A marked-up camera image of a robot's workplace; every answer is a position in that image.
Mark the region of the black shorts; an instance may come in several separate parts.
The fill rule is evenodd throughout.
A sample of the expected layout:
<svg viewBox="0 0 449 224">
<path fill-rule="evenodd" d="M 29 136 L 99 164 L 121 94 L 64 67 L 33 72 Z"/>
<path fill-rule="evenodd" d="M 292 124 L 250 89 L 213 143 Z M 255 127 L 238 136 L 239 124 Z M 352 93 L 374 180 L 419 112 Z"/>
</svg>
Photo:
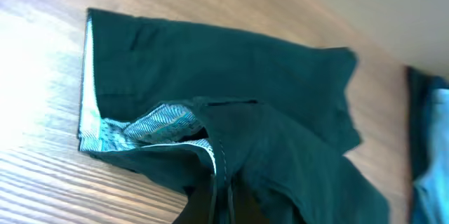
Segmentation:
<svg viewBox="0 0 449 224">
<path fill-rule="evenodd" d="M 352 50 L 94 8 L 85 38 L 80 151 L 186 194 L 185 220 L 388 222 L 346 157 Z"/>
</svg>

